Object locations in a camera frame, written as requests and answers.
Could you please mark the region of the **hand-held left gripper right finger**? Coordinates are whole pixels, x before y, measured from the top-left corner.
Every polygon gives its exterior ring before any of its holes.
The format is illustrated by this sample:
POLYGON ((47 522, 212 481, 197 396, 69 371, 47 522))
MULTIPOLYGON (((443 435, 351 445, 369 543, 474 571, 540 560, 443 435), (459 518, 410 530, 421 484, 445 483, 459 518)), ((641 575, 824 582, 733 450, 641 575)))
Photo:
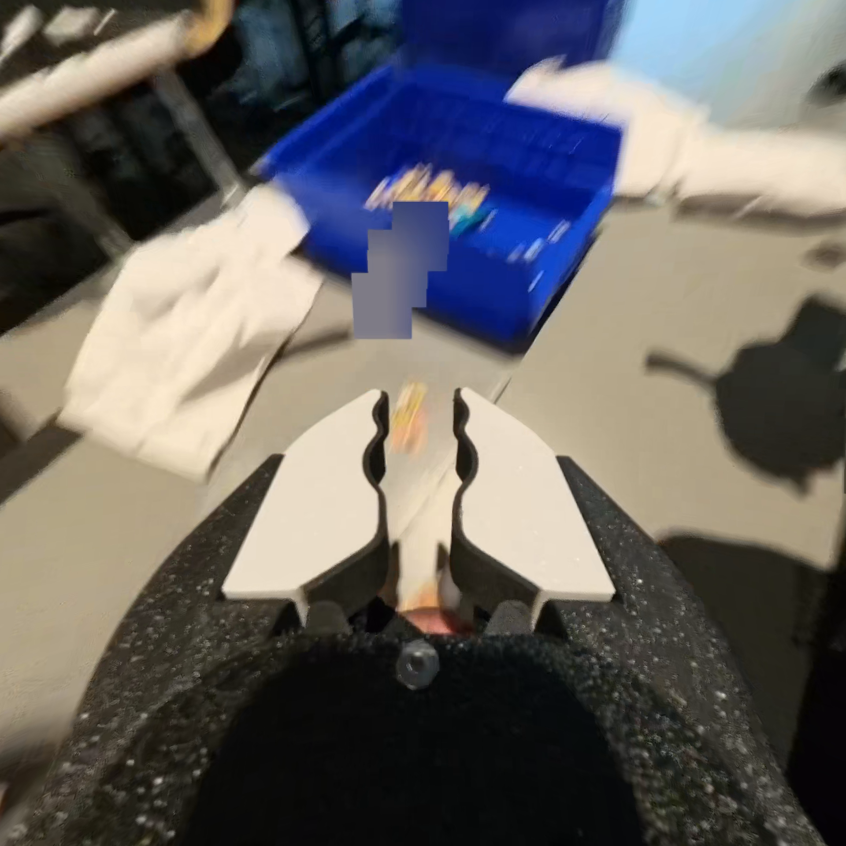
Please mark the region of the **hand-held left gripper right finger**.
POLYGON ((561 463, 543 439, 476 391, 453 397, 457 442, 451 577, 474 608, 549 601, 607 604, 616 594, 561 463))

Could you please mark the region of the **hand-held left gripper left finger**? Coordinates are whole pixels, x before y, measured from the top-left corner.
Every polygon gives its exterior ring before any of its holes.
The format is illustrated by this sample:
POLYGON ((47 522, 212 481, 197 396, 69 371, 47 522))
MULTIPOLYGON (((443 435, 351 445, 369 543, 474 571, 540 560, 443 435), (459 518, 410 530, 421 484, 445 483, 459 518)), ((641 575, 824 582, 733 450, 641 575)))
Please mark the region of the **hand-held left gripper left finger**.
POLYGON ((388 396, 369 390, 319 419, 281 457, 221 587, 227 601, 286 601, 348 620, 386 582, 388 396))

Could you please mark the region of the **pile of tan bricks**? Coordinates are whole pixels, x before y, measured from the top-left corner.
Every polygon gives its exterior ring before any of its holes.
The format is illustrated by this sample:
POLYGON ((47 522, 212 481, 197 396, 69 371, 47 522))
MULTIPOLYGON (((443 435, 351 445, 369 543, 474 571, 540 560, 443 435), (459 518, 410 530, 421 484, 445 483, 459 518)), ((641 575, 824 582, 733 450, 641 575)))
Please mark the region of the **pile of tan bricks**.
POLYGON ((448 206, 451 238, 490 226, 498 209, 490 202, 491 188, 460 182, 452 170, 436 171, 431 164, 401 167, 384 177, 367 196, 368 212, 391 211, 396 203, 443 203, 448 206))

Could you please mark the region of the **blue plastic bin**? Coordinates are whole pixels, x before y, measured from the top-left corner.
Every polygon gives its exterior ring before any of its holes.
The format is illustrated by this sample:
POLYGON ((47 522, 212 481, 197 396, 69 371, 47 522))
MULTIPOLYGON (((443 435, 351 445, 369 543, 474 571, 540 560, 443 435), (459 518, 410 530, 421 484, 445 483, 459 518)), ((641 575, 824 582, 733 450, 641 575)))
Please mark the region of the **blue plastic bin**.
POLYGON ((281 138, 256 165, 310 224, 304 252, 341 276, 365 271, 368 233, 391 227, 365 202, 416 166, 489 188, 492 219, 451 238, 427 314, 519 348, 569 285, 608 209, 619 129, 502 100, 507 87, 458 69, 387 65, 281 138))
POLYGON ((546 58, 608 57, 625 1, 403 1, 401 32, 420 61, 519 76, 546 58))

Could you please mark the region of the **grey desk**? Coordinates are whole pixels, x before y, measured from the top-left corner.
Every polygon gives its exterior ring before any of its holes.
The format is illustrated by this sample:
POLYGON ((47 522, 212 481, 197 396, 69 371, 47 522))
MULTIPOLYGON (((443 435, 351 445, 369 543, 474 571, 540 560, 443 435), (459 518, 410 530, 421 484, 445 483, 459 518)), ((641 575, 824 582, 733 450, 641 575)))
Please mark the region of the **grey desk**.
MULTIPOLYGON (((708 390, 646 367, 720 373, 777 340, 810 298, 844 309, 844 267, 815 234, 618 206, 498 402, 572 457, 667 550, 724 627, 786 761, 812 661, 818 589, 842 549, 842 460, 806 493, 728 446, 708 390)), ((2 749, 48 756, 100 653, 163 559, 271 453, 370 388, 436 361, 508 357, 421 319, 409 342, 356 342, 347 286, 324 283, 207 482, 44 427, 110 274, 2 338, 2 404, 23 448, 2 461, 2 749)))

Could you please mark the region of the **grey instruction booklet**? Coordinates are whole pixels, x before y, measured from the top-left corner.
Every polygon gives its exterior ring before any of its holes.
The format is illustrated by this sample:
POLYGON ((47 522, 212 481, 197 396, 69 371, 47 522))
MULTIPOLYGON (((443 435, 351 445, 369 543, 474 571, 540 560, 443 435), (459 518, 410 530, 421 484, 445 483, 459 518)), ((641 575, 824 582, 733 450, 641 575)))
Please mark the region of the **grey instruction booklet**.
POLYGON ((476 363, 436 361, 390 386, 386 440, 389 568, 380 597, 398 610, 437 605, 444 587, 452 537, 453 500, 460 485, 458 443, 453 434, 453 396, 468 387, 496 403, 519 358, 476 363))

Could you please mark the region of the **grey metal stand pole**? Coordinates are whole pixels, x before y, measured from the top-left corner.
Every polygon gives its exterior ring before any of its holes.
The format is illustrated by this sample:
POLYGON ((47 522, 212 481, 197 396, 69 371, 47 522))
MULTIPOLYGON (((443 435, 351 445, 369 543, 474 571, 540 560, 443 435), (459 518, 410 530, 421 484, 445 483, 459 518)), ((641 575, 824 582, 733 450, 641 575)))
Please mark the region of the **grey metal stand pole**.
POLYGON ((246 184, 184 81, 174 69, 164 69, 156 75, 154 88, 174 125, 217 187, 221 205, 238 206, 247 193, 246 184))

